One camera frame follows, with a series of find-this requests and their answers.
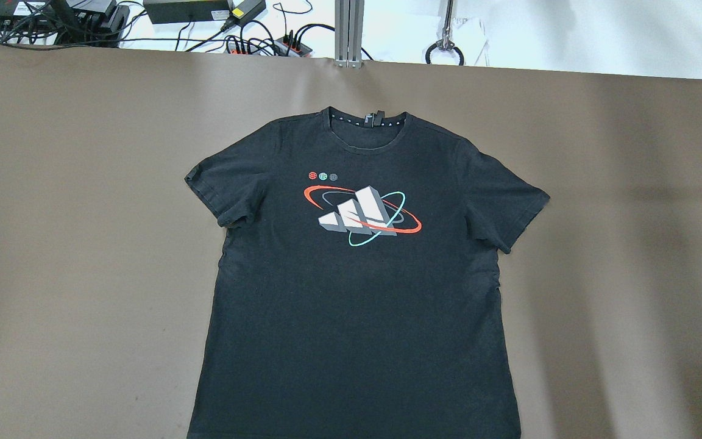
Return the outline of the black electronics box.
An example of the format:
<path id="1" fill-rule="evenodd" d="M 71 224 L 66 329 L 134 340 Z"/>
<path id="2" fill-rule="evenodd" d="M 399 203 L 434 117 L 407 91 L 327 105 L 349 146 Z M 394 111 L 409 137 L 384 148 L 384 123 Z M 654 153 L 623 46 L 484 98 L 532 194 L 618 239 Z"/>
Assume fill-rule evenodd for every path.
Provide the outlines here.
<path id="1" fill-rule="evenodd" d="M 66 27 L 57 24 L 55 45 L 84 43 L 95 47 L 117 48 L 129 21 L 130 7 L 118 1 L 67 1 L 76 21 L 75 41 Z"/>

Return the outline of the power strip with red switches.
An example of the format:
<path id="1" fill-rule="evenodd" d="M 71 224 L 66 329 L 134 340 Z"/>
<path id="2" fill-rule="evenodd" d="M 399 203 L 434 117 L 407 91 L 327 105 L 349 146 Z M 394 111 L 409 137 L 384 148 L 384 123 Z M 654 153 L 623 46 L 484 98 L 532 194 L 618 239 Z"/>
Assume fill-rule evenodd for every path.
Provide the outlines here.
<path id="1" fill-rule="evenodd" d="M 265 40 L 252 37 L 243 39 L 242 37 L 226 37 L 222 45 L 222 50 L 228 54 L 240 55 L 264 55 L 277 57 L 309 57 L 313 52 L 312 48 L 296 40 L 282 37 L 275 41 L 267 38 Z"/>

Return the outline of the black graphic t-shirt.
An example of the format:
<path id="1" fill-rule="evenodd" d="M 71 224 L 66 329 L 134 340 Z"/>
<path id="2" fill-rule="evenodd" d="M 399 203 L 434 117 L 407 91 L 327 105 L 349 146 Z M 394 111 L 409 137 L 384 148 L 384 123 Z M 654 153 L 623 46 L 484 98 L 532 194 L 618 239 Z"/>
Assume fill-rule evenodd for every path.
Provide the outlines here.
<path id="1" fill-rule="evenodd" d="M 328 107 L 185 178 L 226 229 L 189 438 L 519 438 L 500 253 L 548 205 L 465 137 Z"/>

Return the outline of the aluminium frame post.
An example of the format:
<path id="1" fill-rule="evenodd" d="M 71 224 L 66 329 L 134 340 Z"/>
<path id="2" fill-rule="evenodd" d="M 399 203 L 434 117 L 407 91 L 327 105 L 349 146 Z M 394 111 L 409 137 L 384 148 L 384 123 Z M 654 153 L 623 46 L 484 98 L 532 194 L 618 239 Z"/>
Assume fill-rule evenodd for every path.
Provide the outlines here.
<path id="1" fill-rule="evenodd" d="M 362 67 L 361 40 L 364 1 L 335 1 L 335 64 Z"/>

